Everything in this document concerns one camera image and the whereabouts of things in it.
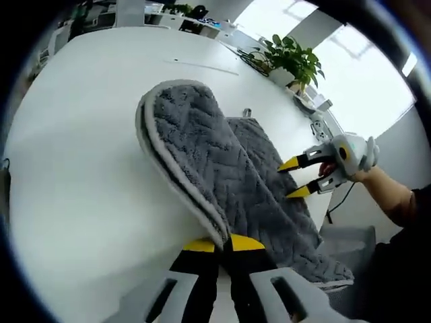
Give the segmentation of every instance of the office desk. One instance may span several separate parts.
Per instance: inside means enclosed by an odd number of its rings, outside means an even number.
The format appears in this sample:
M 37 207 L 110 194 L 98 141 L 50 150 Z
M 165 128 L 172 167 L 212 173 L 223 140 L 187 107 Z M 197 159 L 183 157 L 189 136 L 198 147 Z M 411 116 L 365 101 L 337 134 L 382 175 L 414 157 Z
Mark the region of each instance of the office desk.
M 199 20 L 184 16 L 171 15 L 169 13 L 152 13 L 150 16 L 152 17 L 150 20 L 152 24 L 168 26 L 173 30 L 179 30 L 184 21 L 189 21 L 193 22 L 194 24 L 201 25 L 203 26 L 203 28 L 200 35 L 211 39 L 215 39 L 220 32 L 223 32 L 221 29 L 213 25 L 204 24 Z
M 167 79 L 206 83 L 226 116 L 251 108 L 284 160 L 316 144 L 286 94 L 219 42 L 126 27 L 74 38 L 28 90 L 5 148 L 13 247 L 60 322 L 100 322 L 124 293 L 167 269 L 185 242 L 206 235 L 136 138 L 139 100 Z M 317 168 L 293 176 L 306 184 Z M 306 199 L 317 227 L 329 199 Z M 214 322 L 235 317 L 217 305 L 229 301 L 217 300 Z

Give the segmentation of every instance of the window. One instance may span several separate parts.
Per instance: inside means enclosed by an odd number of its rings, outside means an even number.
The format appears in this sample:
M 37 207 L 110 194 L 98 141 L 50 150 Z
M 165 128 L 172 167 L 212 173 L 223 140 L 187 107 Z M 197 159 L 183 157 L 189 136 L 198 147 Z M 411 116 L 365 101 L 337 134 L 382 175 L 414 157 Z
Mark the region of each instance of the window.
M 255 40 L 271 40 L 274 34 L 287 35 L 316 8 L 303 0 L 254 0 L 235 24 Z
M 344 131 L 377 137 L 413 105 L 399 72 L 355 28 L 340 27 L 314 53 L 326 75 L 318 78 L 318 92 L 332 101 L 330 111 Z

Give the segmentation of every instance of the person's arm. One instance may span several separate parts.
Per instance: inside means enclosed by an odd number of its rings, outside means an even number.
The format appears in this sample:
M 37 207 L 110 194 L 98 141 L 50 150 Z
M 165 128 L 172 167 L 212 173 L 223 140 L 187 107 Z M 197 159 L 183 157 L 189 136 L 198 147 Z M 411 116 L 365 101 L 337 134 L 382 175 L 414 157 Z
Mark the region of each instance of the person's arm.
M 416 215 L 415 194 L 390 178 L 378 166 L 368 173 L 359 172 L 353 180 L 361 182 L 388 218 L 401 227 L 412 223 Z

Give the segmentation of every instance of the gray towel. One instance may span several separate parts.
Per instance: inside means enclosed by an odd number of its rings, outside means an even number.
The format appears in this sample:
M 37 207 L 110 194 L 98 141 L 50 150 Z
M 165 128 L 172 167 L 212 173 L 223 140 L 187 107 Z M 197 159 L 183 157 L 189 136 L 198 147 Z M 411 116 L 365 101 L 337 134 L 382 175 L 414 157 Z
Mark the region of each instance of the gray towel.
M 208 87 L 177 80 L 144 95 L 136 126 L 143 149 L 218 246 L 230 233 L 249 236 L 310 282 L 352 284 L 343 264 L 316 251 L 321 238 L 304 201 L 284 198 L 296 183 L 277 173 L 280 157 L 255 120 L 226 120 Z

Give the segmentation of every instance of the potted plant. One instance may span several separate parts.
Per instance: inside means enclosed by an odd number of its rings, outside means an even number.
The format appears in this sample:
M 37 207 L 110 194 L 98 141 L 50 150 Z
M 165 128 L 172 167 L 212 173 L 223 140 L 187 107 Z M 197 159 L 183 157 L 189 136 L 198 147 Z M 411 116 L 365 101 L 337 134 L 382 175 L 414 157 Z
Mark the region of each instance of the potted plant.
M 275 34 L 272 40 L 273 42 L 264 41 L 266 51 L 260 57 L 256 57 L 255 52 L 250 53 L 253 54 L 254 63 L 267 65 L 270 69 L 269 78 L 280 86 L 298 85 L 304 91 L 305 86 L 313 81 L 318 87 L 317 74 L 322 75 L 323 78 L 325 78 L 325 74 L 312 49 L 302 49 L 296 40 L 287 36 L 281 39 Z

